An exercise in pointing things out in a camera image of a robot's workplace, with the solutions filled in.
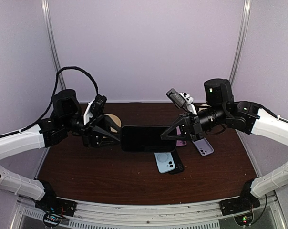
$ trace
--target wooden table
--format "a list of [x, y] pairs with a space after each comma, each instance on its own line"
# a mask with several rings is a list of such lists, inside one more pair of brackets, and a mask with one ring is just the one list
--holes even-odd
[[[107, 104], [123, 125], [169, 125], [182, 113], [172, 103]], [[119, 146], [85, 148], [70, 136], [53, 146], [39, 179], [59, 197], [107, 204], [157, 205], [238, 196], [256, 174], [235, 130], [206, 137], [214, 153], [201, 156], [191, 142], [178, 147], [183, 173], [158, 172], [153, 153], [123, 152]]]

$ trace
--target white tube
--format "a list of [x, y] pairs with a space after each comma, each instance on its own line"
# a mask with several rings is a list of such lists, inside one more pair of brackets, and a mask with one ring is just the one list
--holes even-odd
[[288, 146], [288, 123], [276, 119], [264, 109], [259, 109], [258, 115], [260, 119], [255, 121], [251, 133], [268, 137]]
[[28, 179], [13, 173], [0, 166], [0, 189], [13, 192], [34, 200], [41, 200], [44, 196], [44, 187], [38, 180]]
[[288, 162], [267, 175], [256, 178], [251, 185], [251, 194], [260, 198], [286, 184], [288, 184]]
[[45, 146], [39, 125], [7, 137], [0, 138], [0, 160], [9, 156]]

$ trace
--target white vent grille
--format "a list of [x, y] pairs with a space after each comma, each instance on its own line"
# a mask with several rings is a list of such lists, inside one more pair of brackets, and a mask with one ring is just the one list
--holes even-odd
[[[23, 211], [23, 215], [42, 220], [44, 213], [38, 210], [33, 210], [25, 207]], [[68, 225], [62, 225], [63, 227], [71, 228], [71, 229], [136, 229], [136, 228], [145, 228], [145, 229], [220, 229], [219, 221], [213, 220], [210, 222], [204, 223], [194, 223], [191, 225], [183, 225], [183, 226], [168, 226], [168, 227], [121, 227], [121, 226], [113, 226], [113, 225], [105, 225], [105, 224], [96, 224], [84, 221], [78, 221], [76, 219], [70, 219]]]
[[[72, 229], [134, 229], [134, 228], [143, 228], [143, 227], [115, 227], [108, 225], [98, 225], [93, 223], [78, 222], [70, 220], [69, 228]], [[193, 225], [180, 226], [180, 227], [145, 227], [146, 229], [220, 229], [219, 221], [214, 220], [206, 223], [196, 223]]]
[[41, 219], [43, 218], [43, 213], [37, 212], [35, 210], [29, 209], [29, 208], [25, 208], [23, 214], [25, 216], [29, 216], [35, 219]]

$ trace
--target white wall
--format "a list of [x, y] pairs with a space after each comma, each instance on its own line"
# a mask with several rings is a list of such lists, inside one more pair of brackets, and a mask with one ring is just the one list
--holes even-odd
[[[51, 99], [55, 73], [41, 1], [0, 1], [0, 134], [41, 115]], [[42, 153], [21, 153], [0, 164], [34, 178]], [[8, 228], [16, 199], [0, 191], [0, 229]]]
[[[252, 2], [233, 92], [236, 100], [261, 103], [288, 119], [288, 0]], [[263, 137], [244, 137], [261, 174], [288, 160], [288, 147]], [[288, 185], [277, 194], [288, 222]]]
[[[108, 101], [167, 101], [172, 87], [204, 101], [203, 82], [229, 78], [244, 1], [56, 0], [51, 20], [61, 66], [89, 71]], [[63, 73], [80, 101], [90, 81]]]

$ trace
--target metal frame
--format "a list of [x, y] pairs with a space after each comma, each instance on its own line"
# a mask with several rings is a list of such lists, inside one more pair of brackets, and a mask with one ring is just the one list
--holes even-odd
[[[52, 58], [53, 58], [53, 63], [55, 66], [56, 72], [60, 70], [60, 63], [59, 63], [59, 58], [56, 50], [56, 45], [55, 45], [55, 39], [54, 39], [54, 33], [53, 33], [53, 28], [52, 28], [52, 23], [51, 23], [51, 15], [50, 15], [50, 10], [49, 10], [49, 1], [48, 0], [41, 0], [42, 4], [42, 12], [44, 16], [44, 21], [45, 25], [47, 27], [47, 32], [49, 36], [49, 42], [50, 42], [50, 48], [52, 52]], [[62, 90], [66, 89], [65, 82], [63, 80], [62, 74], [59, 75], [59, 84]]]
[[[243, 15], [242, 15], [241, 24], [240, 24], [237, 47], [236, 47], [234, 61], [233, 61], [233, 65], [232, 65], [232, 69], [231, 69], [231, 73], [229, 77], [229, 81], [231, 82], [231, 85], [233, 85], [235, 77], [236, 77], [242, 49], [243, 49], [246, 34], [247, 34], [249, 18], [250, 18], [251, 1], [252, 0], [244, 0], [244, 9], [243, 9]], [[51, 23], [51, 14], [50, 14], [50, 9], [49, 9], [49, 1], [41, 0], [41, 3], [42, 3], [42, 11], [44, 15], [44, 20], [45, 20], [45, 24], [46, 24], [46, 28], [47, 28], [47, 32], [49, 36], [49, 42], [50, 42], [50, 48], [52, 52], [54, 66], [55, 66], [56, 71], [59, 71], [61, 67], [60, 67], [59, 57], [58, 57], [56, 45], [55, 45], [55, 38], [54, 38], [54, 33], [53, 33], [53, 28], [52, 28], [52, 23]], [[62, 74], [60, 74], [59, 76], [59, 83], [60, 83], [62, 90], [66, 89], [66, 85], [65, 85]]]
[[[111, 205], [76, 201], [77, 208], [74, 217], [67, 217], [61, 225], [68, 228], [113, 228], [113, 229], [192, 229], [219, 228], [219, 220], [231, 218], [233, 215], [222, 216], [220, 200], [201, 203], [135, 206]], [[261, 199], [261, 207], [265, 205], [265, 198]], [[268, 205], [271, 208], [277, 229], [287, 229], [276, 195], [269, 194]], [[41, 220], [43, 211], [34, 207], [34, 203], [26, 198], [19, 197], [16, 215], [11, 229], [20, 228], [23, 216]]]
[[246, 137], [245, 137], [246, 134], [242, 133], [242, 132], [240, 132], [238, 130], [236, 130], [236, 133], [237, 133], [241, 143], [243, 144], [243, 146], [244, 146], [244, 148], [245, 148], [245, 150], [246, 150], [246, 152], [248, 154], [248, 157], [249, 157], [249, 159], [251, 161], [251, 164], [252, 164], [252, 166], [254, 168], [254, 171], [255, 171], [257, 177], [263, 176], [263, 174], [260, 171], [260, 168], [258, 166], [257, 160], [255, 159], [254, 154], [253, 154], [253, 152], [252, 152], [252, 150], [251, 150], [251, 148], [250, 148], [250, 146], [249, 146], [249, 144], [248, 144], [248, 142], [246, 140]]
[[231, 74], [229, 78], [231, 85], [233, 85], [234, 83], [238, 65], [240, 62], [242, 49], [244, 47], [244, 42], [245, 42], [248, 24], [249, 24], [249, 18], [250, 18], [251, 1], [252, 0], [245, 0], [244, 2], [244, 10], [243, 10], [243, 16], [242, 16], [241, 24], [240, 24], [239, 37], [238, 37], [237, 47], [235, 51], [233, 66], [232, 66], [232, 70], [231, 70]]
[[35, 179], [38, 178], [38, 175], [40, 173], [40, 170], [42, 168], [42, 165], [44, 163], [45, 158], [47, 157], [47, 154], [48, 154], [49, 150], [50, 150], [50, 147], [45, 148], [43, 153], [42, 153], [42, 156], [41, 156], [41, 159], [40, 159], [40, 163], [39, 163], [39, 167], [38, 167], [38, 169], [36, 170], [36, 173], [35, 173]]

